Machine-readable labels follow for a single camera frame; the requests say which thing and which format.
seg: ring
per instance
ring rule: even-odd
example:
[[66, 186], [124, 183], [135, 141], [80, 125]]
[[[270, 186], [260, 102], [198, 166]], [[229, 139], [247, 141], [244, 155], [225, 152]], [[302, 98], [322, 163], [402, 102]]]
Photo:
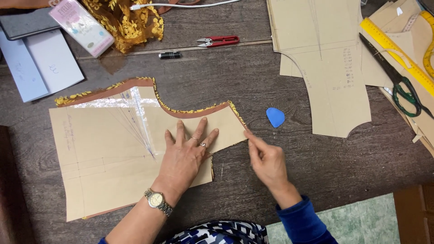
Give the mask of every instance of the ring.
[[203, 146], [205, 149], [208, 149], [207, 144], [205, 142], [201, 143], [201, 146]]

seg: blue sleeve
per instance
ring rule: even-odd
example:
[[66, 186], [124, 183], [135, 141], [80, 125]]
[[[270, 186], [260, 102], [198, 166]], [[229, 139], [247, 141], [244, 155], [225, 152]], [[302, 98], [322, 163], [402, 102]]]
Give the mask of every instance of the blue sleeve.
[[105, 242], [105, 237], [101, 238], [101, 240], [99, 240], [98, 244], [107, 244], [107, 242]]
[[287, 209], [276, 206], [277, 214], [293, 244], [338, 244], [315, 214], [309, 197], [302, 196], [302, 199]]

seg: scissors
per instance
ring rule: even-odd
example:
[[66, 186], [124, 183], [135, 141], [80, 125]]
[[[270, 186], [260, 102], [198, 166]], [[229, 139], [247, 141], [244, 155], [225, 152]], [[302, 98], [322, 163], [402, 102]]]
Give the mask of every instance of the scissors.
[[[393, 82], [393, 89], [391, 95], [393, 101], [395, 102], [396, 106], [398, 106], [399, 110], [401, 110], [408, 117], [417, 117], [421, 114], [421, 111], [424, 110], [432, 119], [434, 119], [434, 116], [431, 113], [431, 111], [427, 107], [422, 105], [416, 93], [416, 90], [414, 89], [410, 80], [407, 77], [402, 76], [400, 73], [398, 73], [398, 71], [384, 58], [383, 55], [380, 54], [380, 52], [361, 33], [359, 33], [359, 35], [363, 44], [368, 48], [369, 52], [374, 56], [374, 58], [378, 61], [381, 67], [383, 67], [384, 71], [389, 76], [390, 80]], [[410, 92], [405, 92], [402, 89], [400, 85], [401, 82], [405, 84], [405, 86], [410, 90]], [[405, 108], [399, 103], [398, 94], [415, 106], [416, 113], [410, 113], [409, 111], [405, 110]]]

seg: woman's left hand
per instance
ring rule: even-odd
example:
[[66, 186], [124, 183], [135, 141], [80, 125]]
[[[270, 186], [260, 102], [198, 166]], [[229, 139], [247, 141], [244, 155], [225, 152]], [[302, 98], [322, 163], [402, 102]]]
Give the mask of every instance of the woman's left hand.
[[218, 136], [218, 129], [214, 129], [207, 138], [201, 143], [206, 147], [199, 145], [199, 141], [207, 125], [207, 118], [203, 117], [187, 141], [185, 139], [184, 123], [179, 120], [177, 123], [176, 140], [168, 130], [164, 135], [166, 139], [166, 153], [160, 167], [160, 173], [154, 181], [151, 189], [156, 192], [162, 192], [168, 204], [172, 207], [176, 205], [181, 195], [190, 187], [196, 178], [201, 164], [205, 159], [210, 157], [206, 152]]

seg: pink package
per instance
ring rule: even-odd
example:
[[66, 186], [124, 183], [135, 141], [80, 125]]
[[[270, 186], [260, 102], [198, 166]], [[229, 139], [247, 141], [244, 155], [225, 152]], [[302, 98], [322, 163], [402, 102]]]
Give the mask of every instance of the pink package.
[[115, 41], [76, 0], [62, 0], [49, 14], [94, 57], [99, 57]]

